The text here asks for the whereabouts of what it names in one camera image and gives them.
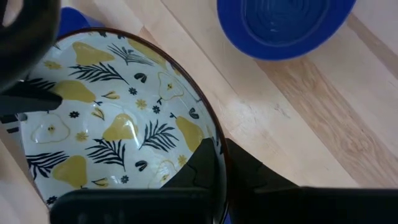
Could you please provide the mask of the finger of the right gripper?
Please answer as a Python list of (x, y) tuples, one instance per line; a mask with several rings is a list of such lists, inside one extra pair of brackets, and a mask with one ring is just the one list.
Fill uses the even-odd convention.
[(22, 82), (1, 92), (1, 115), (55, 110), (61, 103), (61, 96)]

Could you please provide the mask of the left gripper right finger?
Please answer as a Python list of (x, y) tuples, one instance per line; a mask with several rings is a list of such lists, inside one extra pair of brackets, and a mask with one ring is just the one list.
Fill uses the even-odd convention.
[(231, 159), (231, 198), (300, 198), (298, 185), (264, 165), (231, 139), (227, 139), (226, 142)]

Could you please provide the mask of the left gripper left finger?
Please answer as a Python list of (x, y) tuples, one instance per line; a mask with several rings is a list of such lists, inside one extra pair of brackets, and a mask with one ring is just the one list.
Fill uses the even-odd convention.
[(215, 181), (215, 147), (210, 138), (201, 141), (187, 163), (162, 188), (212, 188)]

